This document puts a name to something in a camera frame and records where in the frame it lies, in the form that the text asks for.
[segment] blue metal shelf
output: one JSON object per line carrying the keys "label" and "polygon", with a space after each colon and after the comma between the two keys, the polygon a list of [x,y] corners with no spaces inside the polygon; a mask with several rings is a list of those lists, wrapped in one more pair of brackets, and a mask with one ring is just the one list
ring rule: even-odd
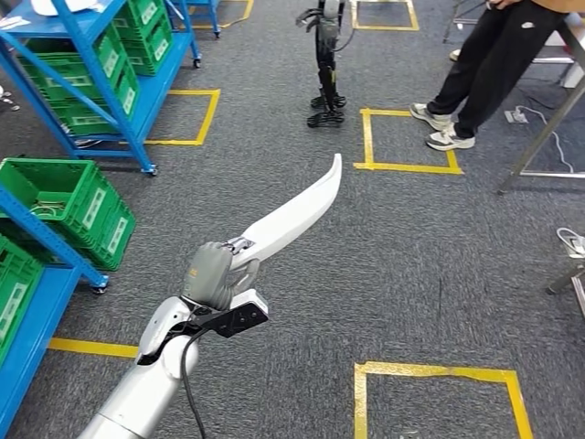
{"label": "blue metal shelf", "polygon": [[211,27],[216,37],[219,37],[222,29],[219,27],[219,23],[217,21],[217,7],[222,0],[186,0],[187,5],[189,6],[204,6],[207,9],[207,14],[192,14],[191,18],[204,17],[209,18],[211,22]]}
{"label": "blue metal shelf", "polygon": [[[10,16],[22,16],[30,21],[28,25],[17,26],[2,30],[0,28],[0,68],[4,68],[17,86],[21,89],[32,107],[43,119],[47,126],[63,145],[72,158],[80,156],[85,157],[132,157],[136,160],[142,172],[155,175],[157,168],[152,164],[144,149],[144,140],[149,134],[152,126],[175,79],[176,72],[181,66],[185,52],[191,48],[194,58],[194,67],[198,67],[201,61],[201,55],[198,48],[194,34],[191,28],[189,14],[185,0],[176,0],[178,10],[170,4],[170,0],[166,0],[169,5],[167,9],[176,13],[182,20],[183,31],[175,30],[173,44],[167,59],[160,67],[155,77],[139,77],[141,90],[139,93],[138,102],[132,119],[126,116],[118,96],[112,89],[100,62],[93,51],[92,43],[98,37],[106,26],[122,6],[126,0],[102,0],[104,6],[102,13],[94,11],[84,11],[71,13],[65,0],[47,0],[51,1],[55,9],[59,12],[57,17],[39,16],[32,10],[31,0],[23,0],[21,5],[15,8]],[[100,90],[103,99],[106,101],[109,111],[105,111],[88,99],[70,82],[63,79],[61,75],[53,70],[45,62],[38,59],[34,53],[21,44],[26,37],[63,37],[69,38],[75,46],[79,56],[87,66],[93,79],[95,85]],[[108,123],[115,127],[119,134],[94,134],[90,136],[77,137],[69,135],[63,131],[61,122],[57,119],[47,103],[43,100],[37,89],[23,76],[14,58],[8,50],[13,47],[22,56],[35,64],[44,75],[53,78],[56,83],[62,86],[66,91],[84,102],[96,114],[101,116]],[[127,149],[105,150],[91,148],[78,148],[75,140],[81,138],[91,138],[95,140],[124,140],[127,143]]]}
{"label": "blue metal shelf", "polygon": [[[126,0],[101,0],[103,12],[81,11],[72,16],[81,32],[81,36],[93,42],[115,16]],[[32,9],[30,0],[23,0],[7,18],[20,16],[30,22],[17,26],[8,32],[14,37],[22,38],[71,38],[70,33],[59,16],[40,16]]]}
{"label": "blue metal shelf", "polygon": [[4,438],[79,280],[78,268],[44,268],[0,367],[0,438]]}
{"label": "blue metal shelf", "polygon": [[43,270],[10,351],[0,366],[0,438],[4,438],[77,282],[83,276],[91,286],[103,288],[108,276],[97,272],[2,185],[0,210],[67,264]]}
{"label": "blue metal shelf", "polygon": [[[157,119],[158,111],[162,106],[167,93],[173,85],[173,81],[176,76],[176,72],[181,67],[182,61],[185,58],[185,52],[189,47],[191,39],[189,34],[184,32],[173,32],[173,46],[162,65],[159,68],[159,73],[156,76],[138,76],[138,82],[140,84],[140,94],[138,102],[136,104],[134,115],[130,121],[132,129],[136,134],[138,142],[142,143],[149,135],[150,129]],[[102,134],[102,135],[86,135],[76,138],[89,138],[94,140],[123,140],[121,134]],[[103,154],[100,150],[95,150],[95,153]],[[78,152],[79,155],[92,155],[90,149],[83,149]]]}

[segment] orange shirt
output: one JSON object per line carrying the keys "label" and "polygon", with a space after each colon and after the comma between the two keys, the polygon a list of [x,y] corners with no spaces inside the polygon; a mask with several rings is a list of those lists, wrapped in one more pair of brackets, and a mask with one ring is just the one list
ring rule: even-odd
{"label": "orange shirt", "polygon": [[585,12],[585,0],[532,0],[556,12]]}

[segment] sneaker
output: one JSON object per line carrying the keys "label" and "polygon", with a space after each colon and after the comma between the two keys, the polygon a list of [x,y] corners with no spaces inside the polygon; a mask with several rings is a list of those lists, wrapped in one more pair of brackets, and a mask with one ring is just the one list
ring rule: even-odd
{"label": "sneaker", "polygon": [[452,53],[449,54],[449,59],[453,62],[457,62],[457,60],[459,59],[459,53],[461,53],[460,48],[453,50]]}
{"label": "sneaker", "polygon": [[458,137],[454,125],[440,133],[433,133],[427,138],[427,145],[436,151],[451,151],[452,149],[469,149],[476,144],[475,137],[462,139]]}
{"label": "sneaker", "polygon": [[424,103],[412,103],[410,114],[421,121],[424,121],[436,131],[443,131],[452,124],[450,114],[431,114]]}

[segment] white curved blade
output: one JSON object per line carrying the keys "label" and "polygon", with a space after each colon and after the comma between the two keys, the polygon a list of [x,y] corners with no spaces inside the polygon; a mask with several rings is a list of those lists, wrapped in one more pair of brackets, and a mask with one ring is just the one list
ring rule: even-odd
{"label": "white curved blade", "polygon": [[234,256],[231,269],[253,259],[263,261],[296,240],[326,212],[337,196],[342,181],[342,155],[335,154],[329,172],[241,234],[254,245]]}

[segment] crate label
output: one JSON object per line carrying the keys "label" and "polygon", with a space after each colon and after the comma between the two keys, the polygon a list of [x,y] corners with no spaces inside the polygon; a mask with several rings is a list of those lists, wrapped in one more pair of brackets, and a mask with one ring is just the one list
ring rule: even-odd
{"label": "crate label", "polygon": [[96,123],[105,123],[105,121],[100,116],[72,117],[71,121],[73,123],[73,126],[95,125]]}
{"label": "crate label", "polygon": [[140,57],[129,57],[130,63],[133,66],[143,66],[144,63],[142,62],[142,59]]}
{"label": "crate label", "polygon": [[125,18],[114,18],[114,26],[115,27],[130,27]]}
{"label": "crate label", "polygon": [[133,89],[128,89],[127,93],[126,94],[126,99],[124,99],[124,104],[123,105],[126,114],[130,114],[130,110],[132,110],[132,104],[134,103],[135,97],[136,91]]}
{"label": "crate label", "polygon": [[4,339],[8,334],[8,329],[17,314],[17,310],[24,299],[24,294],[29,288],[28,285],[16,283],[14,284],[6,306],[0,316],[0,344],[4,343]]}
{"label": "crate label", "polygon": [[111,77],[112,73],[114,72],[114,69],[116,68],[118,59],[120,59],[120,56],[115,50],[112,50],[109,53],[108,60],[106,61],[106,64],[103,66],[103,71],[106,72],[106,76],[108,78]]}
{"label": "crate label", "polygon": [[[93,84],[89,76],[63,76],[64,80],[71,82],[73,87],[81,87],[84,85]],[[60,84],[55,82],[53,78],[44,77],[48,87],[60,87]]]}
{"label": "crate label", "polygon": [[146,10],[142,12],[142,15],[141,16],[142,19],[142,24],[148,25],[149,22],[157,13],[157,11],[158,11],[157,5],[155,2],[151,2],[149,7],[146,8]]}
{"label": "crate label", "polygon": [[112,237],[112,239],[109,241],[109,244],[108,245],[108,252],[109,254],[114,254],[116,252],[116,249],[122,239],[122,235],[124,234],[124,230],[126,230],[127,225],[127,219],[126,218],[121,218],[120,221],[118,222],[118,226],[115,230],[114,230],[114,236]]}
{"label": "crate label", "polygon": [[84,220],[81,221],[86,229],[90,230],[92,228],[93,222],[95,221],[95,217],[97,216],[97,212],[100,211],[100,208],[102,206],[102,203],[103,203],[104,198],[106,198],[105,190],[99,187],[95,191],[93,194],[93,199],[92,199],[90,207],[87,208],[87,210],[85,212]]}
{"label": "crate label", "polygon": [[161,41],[161,44],[155,51],[155,59],[161,61],[161,59],[163,58],[163,55],[164,55],[164,52],[167,51],[167,48],[168,48],[168,41],[166,39]]}

